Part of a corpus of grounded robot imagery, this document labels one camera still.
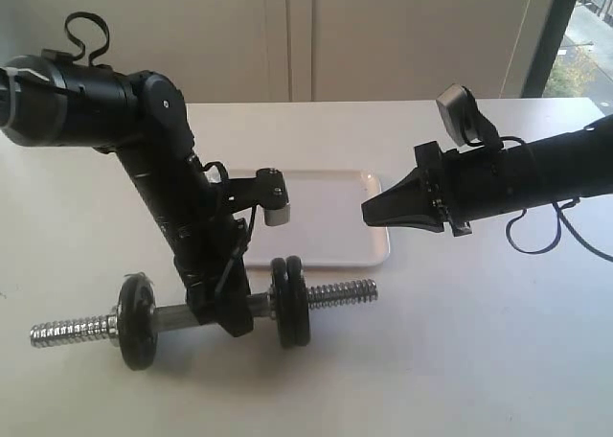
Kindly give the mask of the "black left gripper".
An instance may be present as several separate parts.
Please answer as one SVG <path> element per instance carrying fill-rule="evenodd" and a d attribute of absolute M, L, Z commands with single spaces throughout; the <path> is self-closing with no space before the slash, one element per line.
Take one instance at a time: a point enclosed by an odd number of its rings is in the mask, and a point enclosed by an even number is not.
<path fill-rule="evenodd" d="M 231 258 L 245 230 L 218 211 L 219 189 L 195 152 L 177 156 L 138 144 L 117 156 L 170 247 L 196 322 L 219 325 L 232 337 L 251 333 L 246 271 Z"/>

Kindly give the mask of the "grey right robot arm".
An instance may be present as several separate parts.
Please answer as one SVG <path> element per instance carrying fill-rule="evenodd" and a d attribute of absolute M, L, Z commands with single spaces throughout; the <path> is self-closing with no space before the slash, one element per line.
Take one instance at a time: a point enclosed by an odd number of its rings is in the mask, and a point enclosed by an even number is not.
<path fill-rule="evenodd" d="M 362 205 L 372 227 L 410 227 L 454 236 L 471 222 L 552 202 L 612 192 L 612 119 L 508 149 L 415 148 L 417 166 Z"/>

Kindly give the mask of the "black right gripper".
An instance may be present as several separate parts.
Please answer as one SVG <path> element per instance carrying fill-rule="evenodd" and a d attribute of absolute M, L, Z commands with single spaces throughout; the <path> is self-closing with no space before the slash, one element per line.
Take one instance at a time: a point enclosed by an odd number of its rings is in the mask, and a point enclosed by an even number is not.
<path fill-rule="evenodd" d="M 517 148 L 442 151 L 435 141 L 415 147 L 417 170 L 362 204 L 372 227 L 405 227 L 456 236 L 469 224 L 517 210 L 513 160 Z"/>

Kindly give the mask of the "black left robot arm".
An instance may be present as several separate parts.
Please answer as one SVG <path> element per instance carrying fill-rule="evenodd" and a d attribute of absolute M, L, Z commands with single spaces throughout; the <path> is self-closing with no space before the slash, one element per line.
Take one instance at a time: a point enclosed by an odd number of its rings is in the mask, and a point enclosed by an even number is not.
<path fill-rule="evenodd" d="M 246 226 L 226 209 L 194 151 L 181 91 L 165 76 L 20 56 L 1 70 L 1 128 L 23 147 L 88 147 L 117 156 L 173 255 L 200 323 L 239 337 L 254 328 L 239 247 Z"/>

